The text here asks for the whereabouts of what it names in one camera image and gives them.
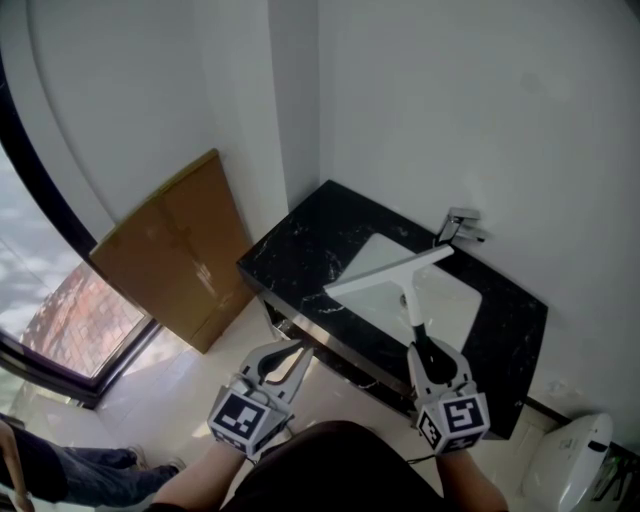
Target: person's right forearm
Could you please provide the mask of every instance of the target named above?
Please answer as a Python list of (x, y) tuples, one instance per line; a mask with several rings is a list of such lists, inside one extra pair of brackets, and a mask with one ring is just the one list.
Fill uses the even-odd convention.
[(238, 450), (217, 442), (200, 459), (164, 484), (153, 502), (177, 505), (187, 511), (218, 510), (244, 459)]
[(444, 497), (462, 512), (501, 512), (507, 502), (466, 450), (436, 458)]

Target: white toilet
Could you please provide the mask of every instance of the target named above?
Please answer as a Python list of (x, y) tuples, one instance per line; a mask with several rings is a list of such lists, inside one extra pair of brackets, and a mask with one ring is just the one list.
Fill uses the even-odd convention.
[(569, 512), (596, 477), (611, 443), (608, 414), (584, 416), (540, 441), (522, 482), (527, 502), (544, 512)]

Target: white sink basin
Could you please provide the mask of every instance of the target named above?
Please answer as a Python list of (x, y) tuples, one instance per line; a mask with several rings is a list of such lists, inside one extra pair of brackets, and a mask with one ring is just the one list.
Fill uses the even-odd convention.
[[(336, 282), (414, 254), (386, 236), (375, 233)], [(417, 271), (413, 284), (427, 334), (462, 350), (480, 308), (482, 295), (434, 265)], [(402, 289), (395, 283), (371, 286), (340, 295), (334, 300), (400, 343), (409, 346), (413, 341), (409, 313), (402, 304)]]

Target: sneaker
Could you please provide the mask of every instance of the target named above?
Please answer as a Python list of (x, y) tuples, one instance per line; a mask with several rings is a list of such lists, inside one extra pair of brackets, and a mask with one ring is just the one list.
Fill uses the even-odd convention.
[(184, 471), (187, 467), (184, 461), (179, 457), (173, 457), (172, 459), (169, 459), (166, 465), (171, 466), (172, 468), (176, 468), (176, 471), (178, 473), (180, 473), (180, 471)]
[(139, 444), (134, 444), (133, 446), (128, 446), (126, 449), (136, 456), (135, 467), (138, 471), (145, 471), (149, 469), (149, 464), (147, 464), (147, 458), (144, 456), (144, 450), (142, 449), (142, 446), (140, 446)]

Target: brown cardboard sheet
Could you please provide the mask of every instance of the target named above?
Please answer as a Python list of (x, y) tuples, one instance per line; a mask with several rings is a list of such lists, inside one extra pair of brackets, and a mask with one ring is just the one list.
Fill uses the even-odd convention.
[(91, 253), (133, 303), (206, 352), (251, 300), (250, 247), (216, 150), (158, 189)]

